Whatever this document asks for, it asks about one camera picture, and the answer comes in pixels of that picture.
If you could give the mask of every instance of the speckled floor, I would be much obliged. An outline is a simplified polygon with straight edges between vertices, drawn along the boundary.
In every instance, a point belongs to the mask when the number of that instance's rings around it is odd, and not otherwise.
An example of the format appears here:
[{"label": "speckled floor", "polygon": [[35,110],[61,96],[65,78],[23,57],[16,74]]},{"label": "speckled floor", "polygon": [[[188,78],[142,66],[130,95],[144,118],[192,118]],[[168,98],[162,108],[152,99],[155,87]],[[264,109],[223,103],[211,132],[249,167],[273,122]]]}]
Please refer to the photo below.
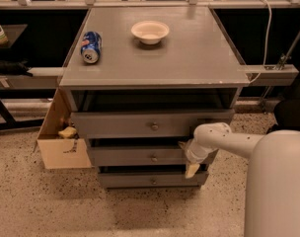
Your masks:
[{"label": "speckled floor", "polygon": [[[237,132],[265,134],[272,114],[236,114]],[[205,186],[103,190],[94,169],[45,170],[38,128],[0,132],[2,236],[243,236],[248,162],[220,150]]]}]

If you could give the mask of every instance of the drawer handle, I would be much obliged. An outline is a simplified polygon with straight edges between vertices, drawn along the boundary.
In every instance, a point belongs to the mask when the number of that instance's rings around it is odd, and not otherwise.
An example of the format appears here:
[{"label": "drawer handle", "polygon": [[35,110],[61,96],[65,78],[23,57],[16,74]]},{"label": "drawer handle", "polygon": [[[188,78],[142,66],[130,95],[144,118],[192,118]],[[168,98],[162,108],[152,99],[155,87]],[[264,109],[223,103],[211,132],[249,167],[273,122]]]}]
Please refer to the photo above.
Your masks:
[{"label": "drawer handle", "polygon": [[151,124],[151,129],[152,129],[152,130],[158,130],[158,129],[159,129],[159,124],[156,123],[156,122],[153,122],[153,123]]},{"label": "drawer handle", "polygon": [[157,161],[158,161],[158,158],[157,158],[155,155],[153,155],[153,156],[151,157],[151,161],[157,162]]}]

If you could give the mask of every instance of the blue can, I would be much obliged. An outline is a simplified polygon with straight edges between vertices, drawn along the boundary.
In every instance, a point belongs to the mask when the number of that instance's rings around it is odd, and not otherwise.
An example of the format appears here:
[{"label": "blue can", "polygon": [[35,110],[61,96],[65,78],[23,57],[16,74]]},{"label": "blue can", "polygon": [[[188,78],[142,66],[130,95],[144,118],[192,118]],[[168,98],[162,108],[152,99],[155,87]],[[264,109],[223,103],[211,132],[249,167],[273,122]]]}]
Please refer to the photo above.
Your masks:
[{"label": "blue can", "polygon": [[101,56],[102,38],[96,32],[87,32],[83,35],[81,55],[87,63],[95,63]]}]

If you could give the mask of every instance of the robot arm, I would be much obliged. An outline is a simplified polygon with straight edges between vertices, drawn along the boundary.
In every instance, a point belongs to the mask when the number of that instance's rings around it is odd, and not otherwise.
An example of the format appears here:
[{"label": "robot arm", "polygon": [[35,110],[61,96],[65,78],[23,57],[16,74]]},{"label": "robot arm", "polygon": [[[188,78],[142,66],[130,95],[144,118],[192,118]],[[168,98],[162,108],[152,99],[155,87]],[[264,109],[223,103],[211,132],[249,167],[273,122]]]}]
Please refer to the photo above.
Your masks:
[{"label": "robot arm", "polygon": [[225,123],[200,125],[185,147],[187,176],[217,148],[249,158],[245,237],[300,237],[300,132],[251,135]]}]

